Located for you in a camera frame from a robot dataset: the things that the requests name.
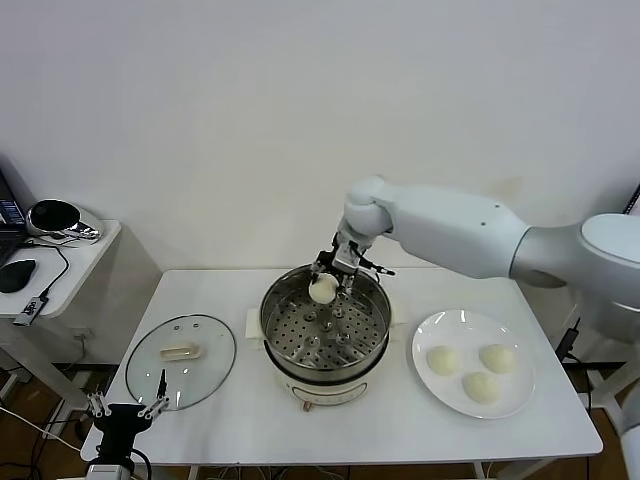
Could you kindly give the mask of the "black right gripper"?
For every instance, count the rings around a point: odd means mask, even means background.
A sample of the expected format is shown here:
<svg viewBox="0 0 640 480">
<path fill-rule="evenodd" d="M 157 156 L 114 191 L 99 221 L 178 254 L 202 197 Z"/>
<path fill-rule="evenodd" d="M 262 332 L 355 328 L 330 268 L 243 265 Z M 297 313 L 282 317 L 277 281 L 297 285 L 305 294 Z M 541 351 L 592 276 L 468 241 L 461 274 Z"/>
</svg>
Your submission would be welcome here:
<svg viewBox="0 0 640 480">
<path fill-rule="evenodd" d="M 332 275 L 339 282 L 338 294 L 351 297 L 356 278 L 356 244 L 334 243 L 330 251 L 322 251 L 310 266 L 311 279 L 317 280 L 321 273 Z"/>
</svg>

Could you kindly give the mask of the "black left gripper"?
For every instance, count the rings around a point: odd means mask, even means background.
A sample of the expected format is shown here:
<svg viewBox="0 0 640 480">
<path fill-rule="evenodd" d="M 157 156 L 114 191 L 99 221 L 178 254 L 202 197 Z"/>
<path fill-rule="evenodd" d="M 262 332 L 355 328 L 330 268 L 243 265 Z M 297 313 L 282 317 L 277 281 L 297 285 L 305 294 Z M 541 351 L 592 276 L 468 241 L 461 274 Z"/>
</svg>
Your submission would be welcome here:
<svg viewBox="0 0 640 480">
<path fill-rule="evenodd" d="M 89 411 L 95 418 L 94 425 L 102 433 L 100 454 L 130 454 L 136 436 L 150 428 L 150 421 L 155 420 L 169 405 L 166 395 L 166 370 L 161 370 L 155 401 L 144 408 L 139 404 L 105 403 L 102 392 L 87 395 Z"/>
</svg>

